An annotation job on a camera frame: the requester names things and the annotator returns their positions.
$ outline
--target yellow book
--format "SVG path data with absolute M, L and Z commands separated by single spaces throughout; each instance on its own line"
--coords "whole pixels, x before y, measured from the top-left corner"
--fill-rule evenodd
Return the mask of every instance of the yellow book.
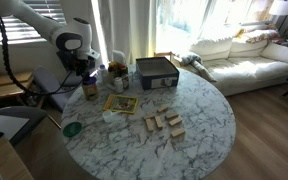
M 103 107 L 103 110 L 134 114 L 136 111 L 138 98 L 110 94 Z

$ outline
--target window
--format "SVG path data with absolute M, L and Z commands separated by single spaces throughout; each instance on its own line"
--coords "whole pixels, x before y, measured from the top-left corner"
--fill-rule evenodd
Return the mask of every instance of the window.
M 272 18 L 268 12 L 273 0 L 158 0 L 157 3 L 156 47 L 157 51 L 169 51 L 196 38 L 220 37 L 229 33 L 229 26 L 268 22 Z
M 225 23 L 257 23 L 270 21 L 273 0 L 232 0 Z
M 59 0 L 23 0 L 42 16 L 51 17 L 65 24 L 65 18 Z M 9 44 L 41 41 L 43 38 L 35 29 L 15 17 L 3 17 Z

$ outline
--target cable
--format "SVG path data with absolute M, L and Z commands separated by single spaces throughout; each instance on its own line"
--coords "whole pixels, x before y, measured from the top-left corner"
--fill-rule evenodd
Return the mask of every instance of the cable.
M 67 78 L 69 77 L 69 75 L 72 73 L 70 72 L 65 80 L 62 82 L 62 84 L 60 85 L 60 87 L 54 91 L 54 92 L 49 92 L 49 93 L 41 93 L 41 92 L 36 92 L 36 91 L 32 91 L 30 89 L 27 89 L 25 86 L 23 86 L 14 76 L 11 66 L 10 66 L 10 61 L 9 61 L 9 53 L 8 53 L 8 38 L 6 35 L 6 29 L 5 29 L 5 25 L 3 22 L 2 17 L 0 16 L 0 31 L 2 34 L 2 49 L 3 49 L 3 59 L 4 59 L 4 66 L 5 66 L 5 70 L 7 72 L 7 74 L 9 75 L 10 79 L 13 81 L 14 84 L 16 84 L 16 86 L 18 86 L 19 88 L 21 88 L 23 91 L 25 91 L 26 93 L 29 93 L 31 95 L 42 95 L 42 96 L 48 96 L 48 95 L 53 95 L 53 94 L 62 94 L 62 93 L 66 93 L 66 92 L 70 92 L 74 89 L 76 89 L 77 87 L 79 87 L 79 85 L 82 83 L 82 81 L 74 88 L 68 90 L 68 91 L 64 91 L 64 92 L 58 92 L 60 91 L 64 86 L 65 81 L 67 80 Z

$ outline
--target small box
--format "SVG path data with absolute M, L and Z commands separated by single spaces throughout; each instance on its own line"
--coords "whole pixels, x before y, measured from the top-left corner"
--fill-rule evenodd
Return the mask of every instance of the small box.
M 165 57 L 136 59 L 136 72 L 144 90 L 177 86 L 180 75 Z

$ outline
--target cup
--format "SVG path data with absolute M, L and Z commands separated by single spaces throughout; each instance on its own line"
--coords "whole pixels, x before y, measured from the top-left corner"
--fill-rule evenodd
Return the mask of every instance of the cup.
M 119 113 L 120 112 L 112 112 L 112 111 L 107 110 L 107 111 L 104 111 L 102 115 L 103 115 L 103 119 L 105 122 L 111 123 L 117 119 L 117 116 Z

